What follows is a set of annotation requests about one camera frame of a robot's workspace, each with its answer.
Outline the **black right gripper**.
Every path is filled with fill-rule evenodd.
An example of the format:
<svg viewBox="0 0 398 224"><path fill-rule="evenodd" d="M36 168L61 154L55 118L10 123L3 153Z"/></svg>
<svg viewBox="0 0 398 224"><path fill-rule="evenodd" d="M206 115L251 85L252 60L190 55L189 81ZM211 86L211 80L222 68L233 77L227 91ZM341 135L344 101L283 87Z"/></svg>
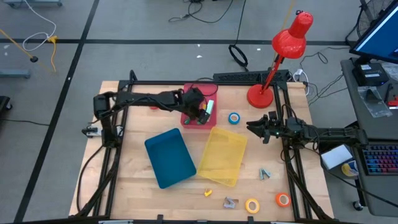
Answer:
<svg viewBox="0 0 398 224"><path fill-rule="evenodd" d="M250 132L254 133L259 138L264 138L262 142L268 144L271 136L276 138L291 138L292 133L284 124L282 119L277 119L275 111L264 114L262 118L257 121L248 121L248 126L262 126L264 127L248 127Z"/></svg>

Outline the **orange tape roll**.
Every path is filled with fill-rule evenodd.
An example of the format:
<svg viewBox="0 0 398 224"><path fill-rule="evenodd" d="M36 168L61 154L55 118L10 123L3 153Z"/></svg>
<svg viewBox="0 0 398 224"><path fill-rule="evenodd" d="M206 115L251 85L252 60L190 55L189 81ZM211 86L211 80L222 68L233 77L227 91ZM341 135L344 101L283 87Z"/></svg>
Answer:
<svg viewBox="0 0 398 224"><path fill-rule="evenodd" d="M287 193L281 192L275 196L275 202L280 207L288 207L291 204L291 199Z"/></svg>

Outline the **yellow tape roll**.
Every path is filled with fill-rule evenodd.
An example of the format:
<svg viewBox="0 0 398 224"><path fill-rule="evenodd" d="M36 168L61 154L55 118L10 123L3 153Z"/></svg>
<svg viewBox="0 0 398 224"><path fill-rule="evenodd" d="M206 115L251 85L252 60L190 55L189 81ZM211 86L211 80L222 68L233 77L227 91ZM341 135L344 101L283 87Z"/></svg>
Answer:
<svg viewBox="0 0 398 224"><path fill-rule="evenodd" d="M259 211L260 204L256 199L249 198L245 201L245 209L247 212L249 212L251 214L255 214Z"/></svg>

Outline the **pink plastic bin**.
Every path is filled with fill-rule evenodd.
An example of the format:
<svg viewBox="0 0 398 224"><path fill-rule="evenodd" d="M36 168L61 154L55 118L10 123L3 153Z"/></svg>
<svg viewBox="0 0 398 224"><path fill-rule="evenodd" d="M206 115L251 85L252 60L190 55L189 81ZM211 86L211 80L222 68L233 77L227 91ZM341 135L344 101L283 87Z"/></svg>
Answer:
<svg viewBox="0 0 398 224"><path fill-rule="evenodd" d="M213 100L215 102L212 114L210 114L210 122L208 124L199 124L197 120L190 120L190 123L185 125L184 121L189 118L185 114L181 114L180 123L184 128L187 129L211 129L217 124L217 112L218 112L218 103L217 103L217 86L215 84L204 84L204 83L186 83L183 86L184 92L186 92L190 88L199 88L201 92L205 96L205 101L202 104L207 105L209 100Z"/></svg>

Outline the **yellow plastic bin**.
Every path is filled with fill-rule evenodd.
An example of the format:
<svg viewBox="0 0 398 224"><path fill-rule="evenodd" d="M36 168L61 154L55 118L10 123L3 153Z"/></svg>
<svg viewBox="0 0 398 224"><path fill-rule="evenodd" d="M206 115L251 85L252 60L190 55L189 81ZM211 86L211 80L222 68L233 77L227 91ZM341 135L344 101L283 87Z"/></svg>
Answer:
<svg viewBox="0 0 398 224"><path fill-rule="evenodd" d="M234 187L246 150L246 136L213 127L206 142L197 174L228 187Z"/></svg>

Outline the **teal plastic bin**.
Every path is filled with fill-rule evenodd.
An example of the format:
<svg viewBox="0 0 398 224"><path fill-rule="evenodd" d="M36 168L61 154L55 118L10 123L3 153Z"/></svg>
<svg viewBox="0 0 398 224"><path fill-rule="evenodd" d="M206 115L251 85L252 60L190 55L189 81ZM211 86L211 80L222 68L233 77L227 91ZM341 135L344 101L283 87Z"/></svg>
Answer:
<svg viewBox="0 0 398 224"><path fill-rule="evenodd" d="M161 189L189 179L197 173L178 128L149 138L144 145Z"/></svg>

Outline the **red desk lamp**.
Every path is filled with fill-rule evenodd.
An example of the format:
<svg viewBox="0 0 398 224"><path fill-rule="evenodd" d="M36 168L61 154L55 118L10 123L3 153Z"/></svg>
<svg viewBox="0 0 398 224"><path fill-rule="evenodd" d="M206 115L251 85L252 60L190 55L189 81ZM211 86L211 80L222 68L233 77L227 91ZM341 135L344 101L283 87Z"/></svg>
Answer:
<svg viewBox="0 0 398 224"><path fill-rule="evenodd" d="M267 108L274 99L270 84L284 59L298 59L306 49L306 33L313 24L309 12L300 11L288 29L280 31L272 40L272 47L277 54L273 66L263 84L250 87L247 92L249 104L255 108Z"/></svg>

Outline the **yellow and blue packet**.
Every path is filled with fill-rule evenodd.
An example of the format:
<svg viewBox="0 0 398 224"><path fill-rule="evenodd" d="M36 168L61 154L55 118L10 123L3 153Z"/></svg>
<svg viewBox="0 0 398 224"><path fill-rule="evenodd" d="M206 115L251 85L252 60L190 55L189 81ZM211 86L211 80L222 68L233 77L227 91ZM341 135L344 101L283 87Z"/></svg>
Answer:
<svg viewBox="0 0 398 224"><path fill-rule="evenodd" d="M341 166L341 171L348 177L355 177L359 175L358 166L355 160L345 162Z"/></svg>

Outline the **grey desk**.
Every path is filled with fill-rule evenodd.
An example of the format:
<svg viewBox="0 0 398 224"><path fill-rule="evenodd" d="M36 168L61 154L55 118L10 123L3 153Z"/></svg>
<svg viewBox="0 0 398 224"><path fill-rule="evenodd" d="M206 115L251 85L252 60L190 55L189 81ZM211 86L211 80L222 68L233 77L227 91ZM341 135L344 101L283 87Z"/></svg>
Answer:
<svg viewBox="0 0 398 224"><path fill-rule="evenodd" d="M340 62L346 80L348 92L352 101L358 126L365 130L371 144L398 144L398 110L392 111L392 116L374 118L358 93L358 84L352 73L353 60ZM368 175L365 171L361 150L354 150L358 160L359 183L364 190L398 205L398 175ZM382 217L398 217L398 208L378 200L370 195L364 195L364 205L370 214Z"/></svg>

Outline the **clear plastic bag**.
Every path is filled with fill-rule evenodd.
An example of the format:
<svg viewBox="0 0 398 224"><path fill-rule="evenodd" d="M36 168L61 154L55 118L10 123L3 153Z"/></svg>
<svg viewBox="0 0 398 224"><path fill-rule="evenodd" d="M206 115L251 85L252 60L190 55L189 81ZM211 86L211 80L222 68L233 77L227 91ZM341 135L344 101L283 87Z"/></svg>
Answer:
<svg viewBox="0 0 398 224"><path fill-rule="evenodd" d="M382 100L375 86L359 86L358 94L373 118L390 117L392 112Z"/></svg>

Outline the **small black computer box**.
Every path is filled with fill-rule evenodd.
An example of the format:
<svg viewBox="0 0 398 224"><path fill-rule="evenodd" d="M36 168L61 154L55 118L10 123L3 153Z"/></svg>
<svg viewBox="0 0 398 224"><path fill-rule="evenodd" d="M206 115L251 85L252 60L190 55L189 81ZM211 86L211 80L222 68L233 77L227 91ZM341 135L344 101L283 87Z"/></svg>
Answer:
<svg viewBox="0 0 398 224"><path fill-rule="evenodd" d="M359 86L381 86L389 81L389 77L380 63L355 65L353 75Z"/></svg>

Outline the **computer monitor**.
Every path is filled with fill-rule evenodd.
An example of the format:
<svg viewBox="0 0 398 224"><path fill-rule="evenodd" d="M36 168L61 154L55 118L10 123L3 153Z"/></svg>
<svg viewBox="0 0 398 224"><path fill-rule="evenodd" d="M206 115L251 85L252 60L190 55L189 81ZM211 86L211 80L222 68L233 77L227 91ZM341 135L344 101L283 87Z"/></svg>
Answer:
<svg viewBox="0 0 398 224"><path fill-rule="evenodd" d="M367 8L374 19L349 52L398 64L398 0L371 0Z"/></svg>

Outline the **black floor fan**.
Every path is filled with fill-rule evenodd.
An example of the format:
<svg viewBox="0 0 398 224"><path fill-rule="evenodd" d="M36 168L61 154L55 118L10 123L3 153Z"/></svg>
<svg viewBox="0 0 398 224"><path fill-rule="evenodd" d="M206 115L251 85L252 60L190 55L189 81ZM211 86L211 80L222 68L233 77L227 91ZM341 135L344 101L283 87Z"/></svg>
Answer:
<svg viewBox="0 0 398 224"><path fill-rule="evenodd" d="M357 16L354 27L349 31L345 37L345 44L352 46L353 41L348 38L352 33L356 33L358 38L362 37L364 33L376 23L376 20L380 18L386 11L387 8L395 0L359 0L359 14Z"/></svg>

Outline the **grey cart base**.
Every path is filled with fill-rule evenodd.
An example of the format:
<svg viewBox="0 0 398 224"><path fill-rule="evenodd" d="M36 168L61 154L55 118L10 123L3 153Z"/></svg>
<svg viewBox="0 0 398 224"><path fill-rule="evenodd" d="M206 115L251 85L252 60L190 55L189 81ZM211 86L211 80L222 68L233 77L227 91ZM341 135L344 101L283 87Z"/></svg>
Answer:
<svg viewBox="0 0 398 224"><path fill-rule="evenodd" d="M29 70L0 69L0 78L30 78Z"/></svg>

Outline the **black aluminium table frame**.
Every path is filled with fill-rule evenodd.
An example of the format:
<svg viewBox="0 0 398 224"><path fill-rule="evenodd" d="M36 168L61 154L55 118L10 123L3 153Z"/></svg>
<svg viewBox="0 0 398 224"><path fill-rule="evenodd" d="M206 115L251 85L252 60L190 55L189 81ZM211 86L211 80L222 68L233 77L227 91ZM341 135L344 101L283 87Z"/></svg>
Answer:
<svg viewBox="0 0 398 224"><path fill-rule="evenodd" d="M93 98L95 118L103 125L99 135L101 136L101 147L105 150L105 154L97 189L84 206L78 205L76 207L78 210L76 217L99 218L101 200L106 189L109 190L109 195L104 218L110 218L111 216L124 132L126 130L127 112L130 106L137 106L140 100L133 98L131 101L123 101L115 110L112 109L109 101L112 98L118 98L121 93L131 93L134 85L182 86L184 82L138 80L135 73L131 72L128 80L119 81L116 93L102 93ZM299 148L294 146L292 141L286 137L282 137L281 141L282 161L286 168L295 221L321 223L327 220L332 222L333 218L322 210L307 190Z"/></svg>

